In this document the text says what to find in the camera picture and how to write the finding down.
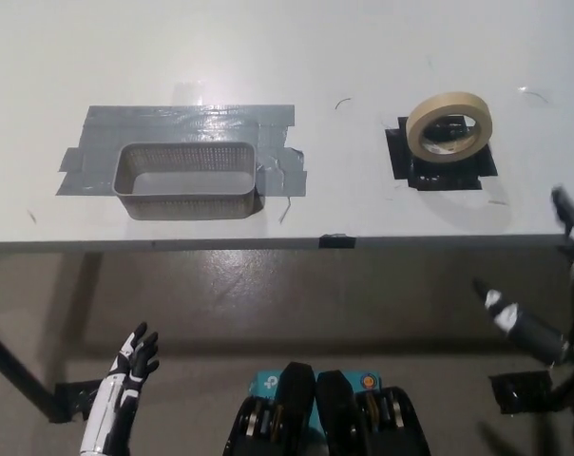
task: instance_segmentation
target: masking tape roll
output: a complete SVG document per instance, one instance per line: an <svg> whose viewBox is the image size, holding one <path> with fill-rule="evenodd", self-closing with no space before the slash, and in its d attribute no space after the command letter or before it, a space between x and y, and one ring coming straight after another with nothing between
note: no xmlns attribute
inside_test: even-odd
<svg viewBox="0 0 574 456"><path fill-rule="evenodd" d="M475 121L465 138L450 142L431 142L424 137L425 129L442 117L461 115ZM406 124L408 145L413 155L426 162L447 163L466 159L488 144L492 136L489 109L477 95L449 92L436 95L411 112Z"/></svg>

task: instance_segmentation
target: robotic arm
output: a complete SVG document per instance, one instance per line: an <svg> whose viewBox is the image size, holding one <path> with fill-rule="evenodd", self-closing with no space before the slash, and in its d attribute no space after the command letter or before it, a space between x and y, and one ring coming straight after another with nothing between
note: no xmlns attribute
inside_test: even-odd
<svg viewBox="0 0 574 456"><path fill-rule="evenodd" d="M152 358L158 352L158 334L142 340L147 324L142 323L126 339L102 381L95 397L81 456L128 456L135 413L142 387L150 373L160 365Z"/></svg>
<svg viewBox="0 0 574 456"><path fill-rule="evenodd" d="M567 337L483 281L475 280L473 285L485 302L494 323L507 335L508 340L547 365L574 365L574 202L561 187L553 190L551 199L564 227L565 247L562 250L572 264L573 321ZM569 379L547 394L542 403L545 411L557 411L566 407L570 407L574 414L574 372Z"/></svg>

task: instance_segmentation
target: gray mesh basket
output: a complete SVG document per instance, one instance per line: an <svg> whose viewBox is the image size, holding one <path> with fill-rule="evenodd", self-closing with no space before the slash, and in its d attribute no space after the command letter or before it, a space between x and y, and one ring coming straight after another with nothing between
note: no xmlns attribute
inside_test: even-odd
<svg viewBox="0 0 574 456"><path fill-rule="evenodd" d="M256 150L247 142L131 144L113 189L143 220L244 219L254 210Z"/></svg>

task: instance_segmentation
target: gray floor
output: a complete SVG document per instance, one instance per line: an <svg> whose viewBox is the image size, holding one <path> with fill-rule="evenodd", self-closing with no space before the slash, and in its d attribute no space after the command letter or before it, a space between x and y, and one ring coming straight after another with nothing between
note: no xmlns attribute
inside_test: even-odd
<svg viewBox="0 0 574 456"><path fill-rule="evenodd" d="M289 360L378 370L405 388L434 455L572 454L567 414L501 416L488 375L510 351L469 288L481 275L556 325L551 250L197 252L0 256L0 337L51 384L102 375L142 319L161 333L137 455L219 455L248 382ZM0 376L0 455L77 454L83 423L50 425Z"/></svg>

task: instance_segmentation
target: white robotic hand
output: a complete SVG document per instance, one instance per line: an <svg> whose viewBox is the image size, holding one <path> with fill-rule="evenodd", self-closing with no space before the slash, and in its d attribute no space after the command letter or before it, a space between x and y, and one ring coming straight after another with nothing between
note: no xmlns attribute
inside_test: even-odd
<svg viewBox="0 0 574 456"><path fill-rule="evenodd" d="M158 333L142 341L146 331L147 324L142 323L126 339L102 381L88 417L81 456L128 456L142 386L160 365L152 360L158 352Z"/></svg>

